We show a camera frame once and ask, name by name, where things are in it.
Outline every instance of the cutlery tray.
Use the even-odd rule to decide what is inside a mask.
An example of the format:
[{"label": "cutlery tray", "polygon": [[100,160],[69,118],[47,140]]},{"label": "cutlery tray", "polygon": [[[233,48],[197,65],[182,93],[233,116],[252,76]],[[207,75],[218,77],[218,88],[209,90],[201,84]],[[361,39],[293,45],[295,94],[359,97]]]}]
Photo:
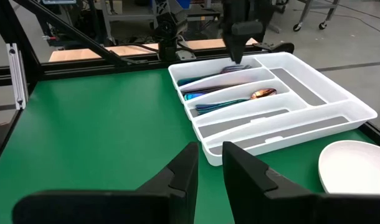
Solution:
[{"label": "cutlery tray", "polygon": [[[330,134],[358,128],[377,113],[296,56],[281,52],[243,57],[252,68],[215,75],[178,86],[183,78],[219,73],[235,65],[229,58],[172,65],[173,85],[202,143],[208,162],[222,165],[222,143],[231,141],[256,156]],[[185,100],[183,93],[230,86]],[[276,95],[241,102],[198,115],[196,105],[249,98],[274,88]]]}]

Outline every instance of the table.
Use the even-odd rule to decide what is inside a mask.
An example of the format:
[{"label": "table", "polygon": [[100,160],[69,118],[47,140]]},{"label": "table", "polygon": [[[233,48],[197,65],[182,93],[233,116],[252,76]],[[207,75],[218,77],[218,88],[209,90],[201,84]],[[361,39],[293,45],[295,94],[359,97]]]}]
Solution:
[{"label": "table", "polygon": [[[211,39],[211,40],[192,40],[186,42],[188,47],[193,50],[200,49],[213,49],[225,47],[222,39]],[[250,39],[247,42],[247,45],[256,44],[257,42],[254,39]],[[145,44],[147,47],[158,49],[158,44]],[[149,50],[146,50],[141,47],[136,46],[118,46],[118,47],[106,47],[108,50],[114,51],[119,56],[126,55],[142,55],[155,53]],[[63,62],[69,60],[83,60],[91,58],[100,58],[95,52],[92,52],[90,49],[78,49],[78,50],[58,50],[52,53],[50,56],[49,62]]]},{"label": "table", "polygon": [[[354,130],[258,156],[296,183],[322,192],[318,156]],[[0,158],[0,224],[23,196],[45,189],[131,190],[197,141],[168,70],[39,82]],[[222,167],[201,146],[195,223],[233,223]]]}]

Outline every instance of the concrete floor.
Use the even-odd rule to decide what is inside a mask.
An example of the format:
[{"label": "concrete floor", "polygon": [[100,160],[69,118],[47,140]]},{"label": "concrete floor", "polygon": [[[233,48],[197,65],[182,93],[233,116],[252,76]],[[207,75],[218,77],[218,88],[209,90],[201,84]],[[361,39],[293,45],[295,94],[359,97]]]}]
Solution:
[{"label": "concrete floor", "polygon": [[[380,2],[361,0],[342,0],[341,4],[380,17]],[[303,23],[301,31],[294,32],[292,27],[298,23],[304,4],[290,0],[284,14],[276,14],[272,22],[282,31],[276,34],[267,31],[265,41],[269,43],[292,42],[295,55],[315,68],[354,65],[359,63],[380,62],[380,19],[367,16],[344,7],[338,7],[336,15],[325,30],[319,30],[318,24],[325,15],[311,12]],[[326,13],[328,10],[314,10]],[[42,40],[42,31],[33,14],[19,7],[16,14],[21,19],[32,45],[41,62],[48,61],[53,48]],[[353,16],[375,27],[373,29],[358,19],[341,16]],[[7,64],[4,42],[0,37],[0,65]],[[380,66],[342,69],[323,72],[327,77],[340,84],[373,109],[379,117],[372,122],[380,127]],[[13,102],[11,87],[0,87],[0,104]],[[11,118],[11,111],[0,112],[0,123]]]}]

